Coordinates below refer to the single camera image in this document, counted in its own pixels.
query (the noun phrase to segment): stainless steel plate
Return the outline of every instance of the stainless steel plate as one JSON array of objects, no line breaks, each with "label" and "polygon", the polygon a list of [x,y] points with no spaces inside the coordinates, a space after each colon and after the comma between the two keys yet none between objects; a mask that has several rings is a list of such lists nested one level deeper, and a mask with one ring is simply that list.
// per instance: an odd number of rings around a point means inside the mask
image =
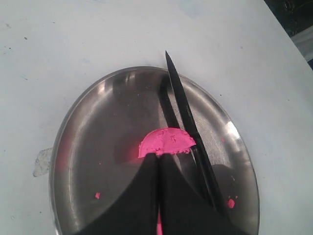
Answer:
[{"label": "stainless steel plate", "polygon": [[[258,188],[245,144],[219,104],[191,80],[181,80],[224,199],[236,203],[229,209],[231,220],[256,235]],[[82,229],[117,199],[140,167],[141,140],[173,125],[173,115],[182,127],[178,113],[167,71],[153,67],[109,74],[77,99],[61,125],[51,161],[50,197],[60,235]],[[176,160],[197,188],[192,158],[179,155]]]}]

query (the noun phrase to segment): knife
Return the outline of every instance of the knife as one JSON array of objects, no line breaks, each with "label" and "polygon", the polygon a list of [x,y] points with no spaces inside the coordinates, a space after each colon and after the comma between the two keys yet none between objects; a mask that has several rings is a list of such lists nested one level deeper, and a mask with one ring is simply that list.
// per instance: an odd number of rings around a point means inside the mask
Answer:
[{"label": "knife", "polygon": [[220,187],[217,183],[215,174],[213,172],[212,165],[205,150],[203,141],[198,132],[195,120],[193,118],[190,106],[181,84],[179,75],[176,71],[174,63],[170,58],[167,51],[165,51],[167,68],[170,76],[172,89],[178,106],[178,110],[181,116],[182,123],[188,134],[194,139],[196,145],[191,147],[192,153],[197,165],[199,178],[202,185],[204,199],[212,205],[213,209],[217,211],[223,217],[229,219],[226,204],[223,200],[223,196]]}]

